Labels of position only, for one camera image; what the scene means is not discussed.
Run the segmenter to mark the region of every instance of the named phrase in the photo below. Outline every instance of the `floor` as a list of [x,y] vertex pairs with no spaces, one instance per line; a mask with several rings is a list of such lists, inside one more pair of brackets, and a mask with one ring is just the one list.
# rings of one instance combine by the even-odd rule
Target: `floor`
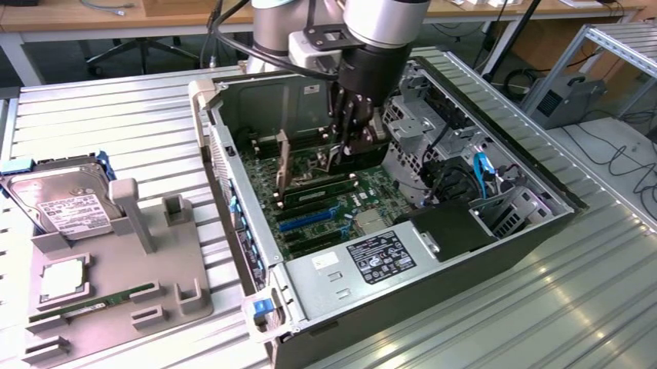
[[[481,32],[481,23],[464,23],[449,25],[424,25],[422,32],[416,40],[417,46],[438,46],[442,50],[449,50],[469,64],[473,65],[477,53],[482,46],[485,38]],[[202,50],[205,35],[183,36],[181,46],[183,50],[194,54],[199,54]],[[161,42],[173,43],[173,38],[163,38]],[[90,41],[93,53],[102,53],[113,48],[113,40],[93,40]],[[127,77],[141,74],[141,57],[139,51],[131,50],[125,54],[113,57],[110,60],[101,63],[103,75],[97,77],[87,71],[85,63],[83,51],[78,42],[39,42],[27,44],[30,54],[36,60],[39,70],[48,84],[63,83],[73,81],[87,81],[98,78]],[[237,56],[231,49],[221,45],[218,47],[218,55],[221,65],[234,65]],[[207,55],[211,54],[211,44],[209,45]],[[482,65],[488,56],[484,51],[478,65]],[[149,69],[151,73],[162,73],[170,71],[183,71],[194,67],[194,63],[189,60],[169,55],[166,52],[153,50],[149,56]],[[517,68],[531,67],[516,55],[509,55],[504,60],[500,71],[496,75],[494,85],[500,86],[507,74]],[[0,51],[0,88],[20,85],[20,79],[14,72],[7,56]],[[651,93],[644,96],[644,99],[633,107],[633,111],[644,111],[655,107],[657,99],[657,86]],[[613,110],[615,106],[605,106],[607,110]],[[635,127],[641,133],[647,133],[652,127],[652,123],[645,120]]]

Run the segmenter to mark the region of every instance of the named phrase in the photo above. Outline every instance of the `green circuit board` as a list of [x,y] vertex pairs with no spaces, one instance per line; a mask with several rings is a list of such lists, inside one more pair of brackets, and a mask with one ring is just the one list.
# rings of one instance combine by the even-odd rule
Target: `green circuit board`
[[[309,167],[309,159],[314,156],[314,153],[316,151],[313,149],[293,152],[293,180],[288,189],[302,188],[308,183],[333,178],[322,169]],[[284,210],[278,205],[280,200],[274,198],[274,193],[277,192],[278,158],[258,159],[249,152],[242,153],[241,156],[246,172],[251,179],[251,186],[259,199],[259,205],[286,260],[298,258],[365,235],[366,231],[356,222],[357,215],[364,211],[376,209],[384,221],[378,222],[378,224],[385,223],[386,225],[392,225],[396,217],[412,209],[412,205],[406,201],[404,194],[394,187],[389,173],[381,166],[377,166],[354,172],[357,178],[352,182],[350,187],[353,189],[349,189],[348,193],[329,196],[325,194],[325,191],[317,191],[317,193],[322,193],[329,197],[320,201],[306,200],[310,206],[322,203],[325,205],[325,211],[330,208],[336,212],[332,219],[314,222],[290,231],[280,231],[282,223],[304,219],[321,211],[310,211],[308,214],[301,214],[300,216],[288,218],[285,221],[280,221],[278,216],[281,216]],[[294,241],[286,239],[292,234],[296,236]],[[332,240],[320,242],[322,237],[330,238]]]

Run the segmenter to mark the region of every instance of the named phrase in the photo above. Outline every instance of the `psu label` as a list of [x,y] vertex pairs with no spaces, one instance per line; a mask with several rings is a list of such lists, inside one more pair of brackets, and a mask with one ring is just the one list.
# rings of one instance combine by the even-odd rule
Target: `psu label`
[[394,231],[348,246],[348,251],[368,284],[380,283],[417,265]]

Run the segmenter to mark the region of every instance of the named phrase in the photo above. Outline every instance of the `aluminum profile table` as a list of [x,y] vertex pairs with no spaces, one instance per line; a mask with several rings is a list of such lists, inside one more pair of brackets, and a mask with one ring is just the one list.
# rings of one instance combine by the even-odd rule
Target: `aluminum profile table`
[[523,110],[528,115],[535,113],[555,80],[567,69],[568,63],[580,52],[585,40],[593,41],[605,50],[616,54],[621,59],[644,71],[651,77],[651,81],[644,84],[637,93],[631,97],[620,115],[632,107],[637,99],[647,93],[657,81],[657,24],[653,22],[639,22],[609,25],[585,25],[573,38],[557,64],[548,77],[531,92],[531,96],[523,102]]
[[[429,48],[416,54],[445,73],[591,208],[512,270],[313,367],[655,367],[652,224],[453,55]],[[190,198],[211,281],[215,313],[209,318],[66,368],[134,367],[135,362],[149,368],[269,366],[239,311],[242,289],[194,150],[186,97],[191,80],[235,73],[235,68],[222,68],[42,86],[26,88],[11,101],[6,157],[46,158],[102,145],[119,177],[137,176],[142,204],[177,192]],[[30,225],[8,204],[0,225],[0,367],[22,367],[16,335]]]

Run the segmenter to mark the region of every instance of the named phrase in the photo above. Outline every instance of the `hard drive label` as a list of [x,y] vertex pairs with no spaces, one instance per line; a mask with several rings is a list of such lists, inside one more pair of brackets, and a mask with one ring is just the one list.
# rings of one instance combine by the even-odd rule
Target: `hard drive label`
[[348,251],[369,284],[389,279],[417,265],[394,231],[352,244]]
[[95,194],[43,202],[38,207],[65,235],[110,226],[110,218]]

